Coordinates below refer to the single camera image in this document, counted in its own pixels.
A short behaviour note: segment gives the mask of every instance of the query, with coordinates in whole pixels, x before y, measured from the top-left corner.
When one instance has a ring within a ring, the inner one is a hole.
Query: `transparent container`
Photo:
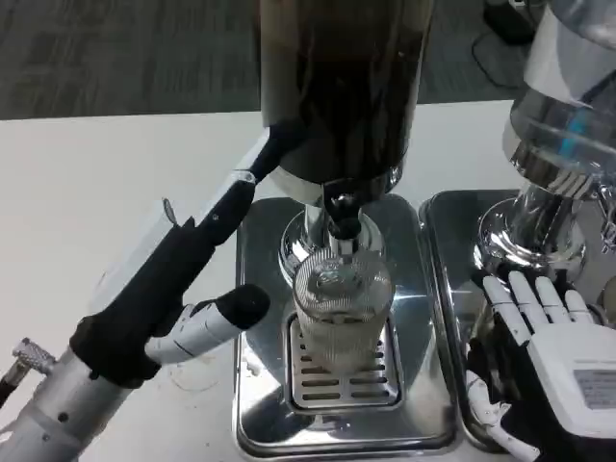
[[[390,273],[377,252],[335,256],[324,248],[294,279],[295,309],[313,361],[331,372],[360,370],[373,359],[394,300]]]
[[[547,7],[526,65],[526,91],[511,111],[513,129],[535,155],[592,177],[616,173],[616,40],[596,40],[598,31],[616,33],[615,21],[611,0]]]

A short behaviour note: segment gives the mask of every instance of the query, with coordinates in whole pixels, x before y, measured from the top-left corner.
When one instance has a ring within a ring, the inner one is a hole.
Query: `metal grate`
[[[381,332],[373,361],[348,375],[331,373],[313,361],[297,316],[291,318],[287,328],[287,397],[297,410],[327,413],[392,407],[400,401],[398,355],[389,321]]]

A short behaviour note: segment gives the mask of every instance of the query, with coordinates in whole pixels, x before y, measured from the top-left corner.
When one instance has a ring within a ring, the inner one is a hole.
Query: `stainless steel tray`
[[[366,213],[383,235],[397,288],[390,322],[398,343],[401,399],[392,405],[364,406],[361,412],[302,412],[297,402],[287,399],[284,332],[294,307],[277,252],[286,225],[301,211],[291,199],[258,201],[238,233],[238,283],[258,285],[272,302],[266,318],[236,343],[233,431],[238,445],[252,457],[320,460],[449,450],[455,412],[436,348],[419,222],[415,211],[395,195],[371,204]]]
[[[515,197],[517,191],[442,192],[420,210],[424,248],[434,289],[435,325],[441,345],[447,344],[452,382],[465,428],[472,440],[486,450],[499,450],[471,414],[465,393],[464,346],[485,304],[481,290],[471,280],[479,220],[494,204]],[[586,238],[586,263],[575,281],[587,303],[597,303],[603,288],[616,275],[616,258],[601,254],[602,218],[593,204],[584,204],[578,222]]]

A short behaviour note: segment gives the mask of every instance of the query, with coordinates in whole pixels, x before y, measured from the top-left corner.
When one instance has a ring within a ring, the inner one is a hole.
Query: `gray carpet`
[[[257,110],[254,0],[3,0],[0,118]],[[420,102],[510,98],[471,56],[481,0],[436,0]],[[525,53],[477,47],[518,85]]]

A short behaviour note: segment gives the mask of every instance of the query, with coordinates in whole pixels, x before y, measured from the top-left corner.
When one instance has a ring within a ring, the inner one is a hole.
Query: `robotic hand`
[[[183,306],[194,279],[248,213],[256,186],[306,134],[297,121],[266,129],[205,210],[178,223],[169,202],[138,244],[109,270],[90,310],[56,359],[28,339],[0,380],[0,406],[30,369],[46,378],[17,419],[0,430],[0,462],[74,461],[117,408],[164,364],[200,355],[260,321],[270,307],[240,286]]]
[[[563,303],[546,277],[534,288],[517,271],[507,286],[494,276],[482,283],[506,391],[493,384],[488,352],[471,340],[467,392],[477,420],[523,461],[615,461],[616,332],[595,323],[575,290]]]

